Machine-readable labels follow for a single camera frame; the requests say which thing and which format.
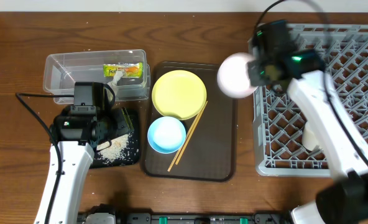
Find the green snack wrapper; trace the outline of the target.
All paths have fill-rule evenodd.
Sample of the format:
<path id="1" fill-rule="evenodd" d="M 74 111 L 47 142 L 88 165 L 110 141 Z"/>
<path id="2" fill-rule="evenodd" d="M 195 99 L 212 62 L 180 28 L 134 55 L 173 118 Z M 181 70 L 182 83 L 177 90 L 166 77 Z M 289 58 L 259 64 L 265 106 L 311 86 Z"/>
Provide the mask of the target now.
<path id="1" fill-rule="evenodd" d="M 143 63 L 117 63 L 104 64 L 103 73 L 105 77 L 114 77 L 118 72 L 126 78 L 140 78 L 143 72 Z"/>

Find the white tissue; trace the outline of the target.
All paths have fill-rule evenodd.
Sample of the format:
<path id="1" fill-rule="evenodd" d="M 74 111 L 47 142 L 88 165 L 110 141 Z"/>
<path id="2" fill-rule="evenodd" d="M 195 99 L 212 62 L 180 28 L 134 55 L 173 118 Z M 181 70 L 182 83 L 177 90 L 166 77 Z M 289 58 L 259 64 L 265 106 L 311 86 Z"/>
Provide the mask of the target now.
<path id="1" fill-rule="evenodd" d="M 110 82 L 108 82 L 108 85 L 113 89 L 113 92 L 114 92 L 115 95 L 117 94 L 117 92 L 119 90 L 118 82 L 123 77 L 123 75 L 124 75 L 124 72 L 121 71 L 121 70 L 118 70 L 114 74 L 113 79 Z"/>

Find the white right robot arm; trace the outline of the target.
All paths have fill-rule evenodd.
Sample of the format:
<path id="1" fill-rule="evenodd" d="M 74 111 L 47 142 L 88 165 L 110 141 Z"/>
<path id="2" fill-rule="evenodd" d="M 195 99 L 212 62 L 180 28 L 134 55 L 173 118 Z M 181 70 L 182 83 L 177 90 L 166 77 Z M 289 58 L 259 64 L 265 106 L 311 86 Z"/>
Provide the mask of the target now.
<path id="1" fill-rule="evenodd" d="M 322 148 L 334 184 L 314 201 L 294 208 L 292 223 L 358 223 L 368 219 L 368 143 L 340 102 L 326 66 L 314 50 L 252 49 L 247 64 L 253 86 L 287 82 Z"/>

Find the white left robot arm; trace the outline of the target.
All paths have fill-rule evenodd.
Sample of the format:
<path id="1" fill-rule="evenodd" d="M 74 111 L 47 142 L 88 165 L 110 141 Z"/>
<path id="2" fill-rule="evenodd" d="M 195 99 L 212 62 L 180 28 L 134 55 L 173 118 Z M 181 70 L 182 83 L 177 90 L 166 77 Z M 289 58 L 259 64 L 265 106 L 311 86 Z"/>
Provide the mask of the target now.
<path id="1" fill-rule="evenodd" d="M 127 166 L 139 160 L 138 114 L 116 108 L 97 116 L 55 117 L 50 132 L 50 166 L 35 223 L 76 223 L 90 168 Z"/>

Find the blue bowl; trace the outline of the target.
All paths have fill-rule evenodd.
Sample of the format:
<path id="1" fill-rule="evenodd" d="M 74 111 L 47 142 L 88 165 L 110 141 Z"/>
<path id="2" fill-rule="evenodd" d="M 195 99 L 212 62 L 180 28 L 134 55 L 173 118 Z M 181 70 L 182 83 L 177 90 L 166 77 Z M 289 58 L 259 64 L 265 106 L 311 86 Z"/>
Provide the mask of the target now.
<path id="1" fill-rule="evenodd" d="M 186 129 L 183 123 L 170 116 L 157 118 L 147 132 L 149 145 L 161 154 L 177 152 L 184 145 L 185 139 Z"/>

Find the pile of rice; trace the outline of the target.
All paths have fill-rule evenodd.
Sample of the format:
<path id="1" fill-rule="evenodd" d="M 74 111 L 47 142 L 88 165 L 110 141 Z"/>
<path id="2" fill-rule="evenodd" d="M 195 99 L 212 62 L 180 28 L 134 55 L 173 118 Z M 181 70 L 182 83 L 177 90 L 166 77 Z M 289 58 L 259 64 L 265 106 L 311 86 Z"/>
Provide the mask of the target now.
<path id="1" fill-rule="evenodd" d="M 123 159 L 126 156 L 124 150 L 129 144 L 130 134 L 125 134 L 110 142 L 104 142 L 97 146 L 96 150 L 105 164 L 112 164 L 117 159 Z"/>

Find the pink white bowl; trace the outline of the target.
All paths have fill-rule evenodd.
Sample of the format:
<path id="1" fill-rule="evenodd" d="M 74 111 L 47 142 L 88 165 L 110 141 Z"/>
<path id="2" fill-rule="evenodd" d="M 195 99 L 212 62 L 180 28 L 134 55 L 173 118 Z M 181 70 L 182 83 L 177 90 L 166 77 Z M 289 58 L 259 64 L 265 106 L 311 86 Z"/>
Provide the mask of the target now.
<path id="1" fill-rule="evenodd" d="M 221 64 L 217 83 L 220 90 L 230 98 L 245 98 L 253 94 L 257 87 L 251 85 L 247 64 L 255 58 L 248 53 L 230 55 Z"/>

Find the yellow plate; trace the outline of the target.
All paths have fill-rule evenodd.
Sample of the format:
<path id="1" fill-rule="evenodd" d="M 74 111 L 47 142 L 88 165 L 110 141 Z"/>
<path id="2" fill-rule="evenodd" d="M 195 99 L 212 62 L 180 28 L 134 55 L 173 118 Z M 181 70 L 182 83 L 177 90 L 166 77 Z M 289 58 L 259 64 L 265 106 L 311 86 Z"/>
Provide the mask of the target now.
<path id="1" fill-rule="evenodd" d="M 196 116 L 206 103 L 206 86 L 201 78 L 186 70 L 163 74 L 152 89 L 152 103 L 162 116 L 187 120 Z"/>

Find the small white green cup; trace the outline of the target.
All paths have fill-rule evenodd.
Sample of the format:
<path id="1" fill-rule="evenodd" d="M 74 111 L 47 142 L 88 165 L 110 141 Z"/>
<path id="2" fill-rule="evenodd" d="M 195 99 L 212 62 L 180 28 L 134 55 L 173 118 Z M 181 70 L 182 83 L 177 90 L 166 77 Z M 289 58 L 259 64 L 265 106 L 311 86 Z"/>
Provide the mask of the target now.
<path id="1" fill-rule="evenodd" d="M 309 122 L 305 123 L 301 142 L 303 147 L 308 151 L 314 151 L 320 148 L 317 138 L 315 137 L 314 132 L 311 130 Z"/>

